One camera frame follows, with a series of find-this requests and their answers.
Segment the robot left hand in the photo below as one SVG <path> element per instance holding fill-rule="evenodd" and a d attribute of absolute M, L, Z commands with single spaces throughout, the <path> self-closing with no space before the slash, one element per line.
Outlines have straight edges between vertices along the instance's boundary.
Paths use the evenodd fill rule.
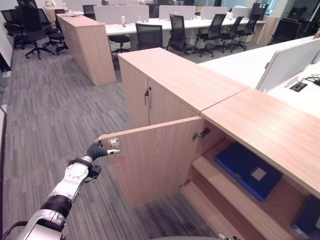
<path fill-rule="evenodd" d="M 102 141 L 97 139 L 88 147 L 84 155 L 95 161 L 97 158 L 119 154 L 120 152 L 119 149 L 105 149 Z"/>

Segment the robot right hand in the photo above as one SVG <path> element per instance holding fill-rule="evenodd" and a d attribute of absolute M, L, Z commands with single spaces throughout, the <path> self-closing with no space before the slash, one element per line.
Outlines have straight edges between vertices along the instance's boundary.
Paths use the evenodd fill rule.
<path fill-rule="evenodd" d="M 229 237 L 221 232 L 218 233 L 218 237 L 222 240 L 241 240 L 240 238 L 238 238 L 237 236 L 232 236 Z"/>

